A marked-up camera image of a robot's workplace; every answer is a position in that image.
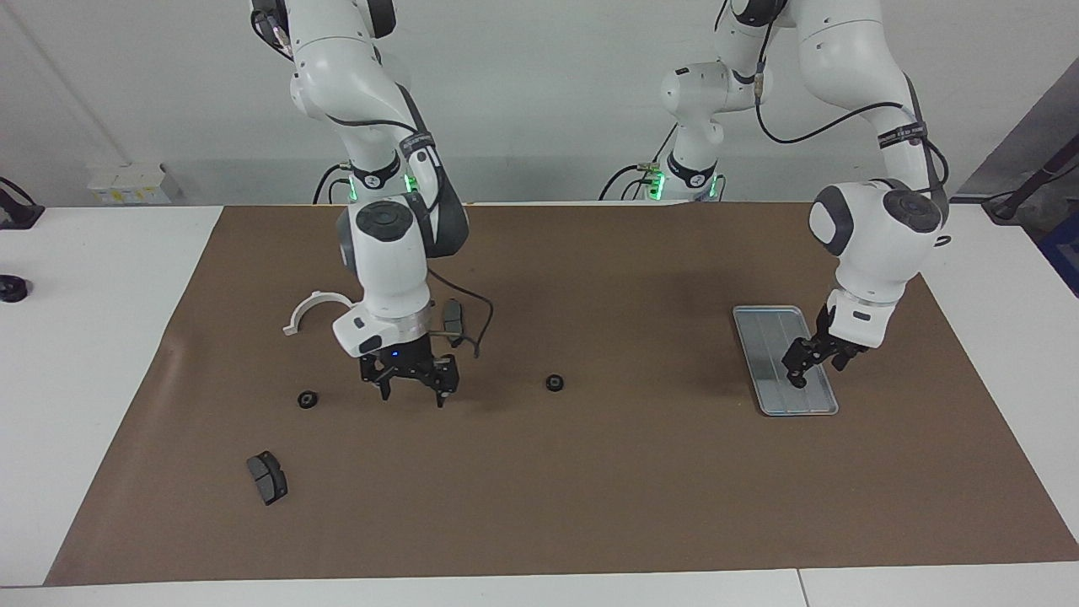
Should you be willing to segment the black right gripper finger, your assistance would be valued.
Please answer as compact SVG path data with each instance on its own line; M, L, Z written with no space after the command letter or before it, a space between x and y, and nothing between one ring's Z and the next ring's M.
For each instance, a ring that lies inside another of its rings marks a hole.
M439 410L442 410L446 400L457 391L459 380L461 377L454 354L433 357L432 360L421 362L421 384L426 385L435 394L436 406Z
M382 365L377 357L361 357L361 381L374 385L383 402L390 400L392 394L390 381L393 377L394 365Z

